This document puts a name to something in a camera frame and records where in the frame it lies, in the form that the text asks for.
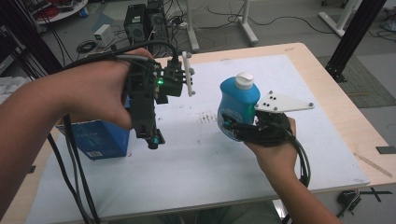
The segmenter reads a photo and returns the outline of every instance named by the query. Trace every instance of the metal stand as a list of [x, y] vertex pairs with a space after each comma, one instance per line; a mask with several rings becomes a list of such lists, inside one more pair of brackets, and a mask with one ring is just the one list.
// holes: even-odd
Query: metal stand
[[337, 23], [330, 18], [325, 12], [319, 12], [319, 16], [340, 36], [343, 37], [345, 31], [344, 26], [346, 25], [347, 19], [352, 13], [353, 7], [356, 5], [358, 0], [349, 0], [346, 4], [346, 8], [341, 14], [340, 19]]
[[361, 2], [361, 6], [325, 67], [337, 82], [346, 81], [342, 72], [347, 62], [386, 2], [387, 0], [363, 0]]
[[192, 27], [190, 0], [186, 0], [186, 6], [187, 6], [187, 34], [189, 35], [192, 52], [196, 53], [199, 51], [199, 45], [198, 45], [197, 37], [194, 32], [194, 28]]
[[254, 47], [257, 43], [259, 43], [259, 40], [257, 39], [256, 35], [254, 35], [253, 31], [251, 30], [249, 24], [248, 24], [248, 9], [249, 9], [249, 0], [245, 0], [245, 5], [244, 5], [244, 15], [242, 17], [238, 17], [239, 23], [242, 25], [242, 28], [244, 29], [245, 33], [247, 34], [247, 37], [250, 40], [250, 46]]

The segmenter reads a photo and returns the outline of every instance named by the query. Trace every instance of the blue bottle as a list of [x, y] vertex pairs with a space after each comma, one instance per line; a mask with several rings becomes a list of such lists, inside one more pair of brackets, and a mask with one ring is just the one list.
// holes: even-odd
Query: blue bottle
[[235, 119], [238, 123], [253, 124], [254, 107], [260, 99], [260, 91], [254, 85], [253, 79], [250, 73], [242, 72], [220, 84], [222, 98], [218, 110], [218, 125], [225, 135], [238, 142], [232, 132], [224, 129], [223, 115]]

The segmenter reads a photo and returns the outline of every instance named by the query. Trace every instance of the floor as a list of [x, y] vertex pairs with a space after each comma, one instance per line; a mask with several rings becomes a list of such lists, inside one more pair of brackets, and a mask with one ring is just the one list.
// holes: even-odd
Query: floor
[[[100, 12], [109, 4], [118, 2], [120, 4], [136, 4], [141, 0], [133, 1], [106, 1], [104, 4], [89, 4], [88, 9], [90, 16], [82, 19], [78, 14], [57, 21], [51, 26], [56, 30], [59, 37], [64, 42], [65, 47], [70, 54], [70, 58], [75, 60], [82, 57], [76, 53], [77, 45], [87, 39], [93, 39], [92, 33], [98, 28], [98, 20], [108, 20], [113, 24], [122, 26], [121, 23], [109, 18], [100, 18]], [[290, 42], [302, 42], [317, 57], [331, 56], [337, 47], [340, 38], [335, 34], [323, 34], [315, 31], [308, 26], [305, 21], [291, 17], [298, 17], [308, 21], [317, 30], [330, 32], [331, 29], [320, 19], [318, 13], [325, 11], [332, 18], [337, 20], [342, 10], [341, 1], [330, 0], [326, 7], [320, 5], [319, 0], [256, 0], [251, 1], [249, 16], [256, 22], [269, 23], [280, 17], [287, 17], [276, 20], [271, 24], [257, 25], [249, 21], [252, 30], [259, 39], [257, 46], [268, 46]], [[185, 1], [180, 0], [180, 8], [185, 10]], [[225, 49], [249, 48], [245, 34], [237, 23], [224, 26], [218, 29], [207, 29], [205, 27], [216, 27], [228, 22], [228, 16], [215, 15], [209, 13], [208, 9], [218, 13], [237, 13], [243, 1], [236, 0], [218, 0], [218, 1], [192, 1], [193, 25], [196, 28], [196, 35], [201, 47], [200, 52], [209, 52]], [[386, 7], [395, 7], [395, 1], [388, 1]], [[178, 7], [171, 7], [168, 17], [181, 15]], [[381, 31], [379, 24], [386, 18], [385, 10], [382, 10], [375, 22], [370, 28], [373, 34]], [[120, 34], [119, 39], [123, 39], [125, 34]], [[54, 40], [50, 29], [42, 34], [49, 47], [58, 57], [60, 62], [63, 60], [62, 52], [58, 43]], [[361, 41], [355, 50], [355, 56], [367, 67], [367, 69], [382, 83], [382, 85], [396, 97], [396, 42], [395, 35], [389, 36], [393, 41], [385, 40], [379, 37], [373, 37], [370, 34]], [[191, 50], [187, 34], [180, 30], [177, 35], [177, 44], [180, 49]], [[121, 41], [118, 47], [123, 47], [128, 41]], [[65, 63], [70, 63], [71, 59], [64, 53]], [[17, 65], [12, 64], [6, 71], [6, 76], [23, 76], [23, 73]], [[379, 108], [364, 108], [361, 113], [371, 121], [377, 131], [389, 143], [390, 146], [396, 146], [396, 106], [387, 106]], [[361, 202], [356, 206], [353, 214], [346, 212], [341, 220], [343, 223], [395, 223], [396, 213], [396, 185], [376, 187], [376, 191], [390, 191], [393, 194], [379, 195], [374, 194], [361, 195]], [[370, 189], [361, 189], [361, 191], [371, 191]], [[336, 201], [340, 192], [319, 194], [318, 198], [335, 214], [341, 210], [341, 205]]]

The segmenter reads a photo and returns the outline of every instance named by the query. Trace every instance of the white table surface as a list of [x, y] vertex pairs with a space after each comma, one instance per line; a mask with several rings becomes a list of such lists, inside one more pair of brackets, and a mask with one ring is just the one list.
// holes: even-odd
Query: white table surface
[[[185, 88], [181, 97], [170, 97], [168, 105], [156, 106], [157, 127], [165, 145], [150, 150], [131, 132], [125, 158], [90, 161], [81, 154], [103, 220], [276, 198], [253, 153], [227, 138], [217, 126], [219, 84], [242, 71], [255, 76], [262, 95], [277, 91], [316, 105], [313, 110], [288, 113], [297, 120], [297, 136], [311, 163], [312, 191], [352, 188], [369, 182], [287, 56], [222, 60], [192, 67], [196, 72], [196, 95], [188, 97]], [[67, 158], [61, 135], [58, 145]], [[65, 164], [72, 176], [70, 161]], [[51, 155], [27, 223], [80, 220]]]

